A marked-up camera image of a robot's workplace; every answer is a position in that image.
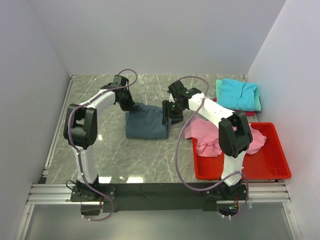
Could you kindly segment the slate blue t shirt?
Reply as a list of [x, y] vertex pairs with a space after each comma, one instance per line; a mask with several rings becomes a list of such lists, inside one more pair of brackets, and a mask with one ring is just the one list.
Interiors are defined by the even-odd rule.
[[162, 124], [163, 109], [141, 102], [135, 104], [135, 111], [125, 113], [125, 136], [138, 140], [167, 140], [171, 123]]

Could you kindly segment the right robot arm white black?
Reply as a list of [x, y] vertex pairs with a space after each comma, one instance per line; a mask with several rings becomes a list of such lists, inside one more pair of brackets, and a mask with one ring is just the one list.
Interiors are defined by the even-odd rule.
[[162, 124], [170, 122], [172, 125], [183, 122], [184, 111], [190, 110], [193, 114], [184, 122], [181, 129], [185, 131], [196, 114], [209, 120], [218, 129], [218, 141], [224, 154], [221, 179], [218, 183], [201, 189], [202, 192], [219, 187], [223, 194], [237, 193], [241, 187], [244, 174], [243, 161], [250, 144], [253, 141], [250, 124], [243, 111], [234, 112], [207, 97], [193, 87], [187, 89], [181, 79], [176, 80], [168, 87], [170, 97], [162, 101]]

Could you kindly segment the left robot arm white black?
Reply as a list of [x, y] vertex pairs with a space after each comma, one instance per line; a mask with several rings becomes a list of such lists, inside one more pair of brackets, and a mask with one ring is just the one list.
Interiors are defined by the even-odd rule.
[[98, 114], [114, 104], [119, 104], [124, 112], [133, 111], [135, 102], [129, 86], [126, 78], [111, 82], [87, 101], [67, 107], [63, 137], [75, 156], [77, 180], [74, 192], [78, 196], [93, 200], [101, 193], [93, 157], [93, 144], [98, 137]]

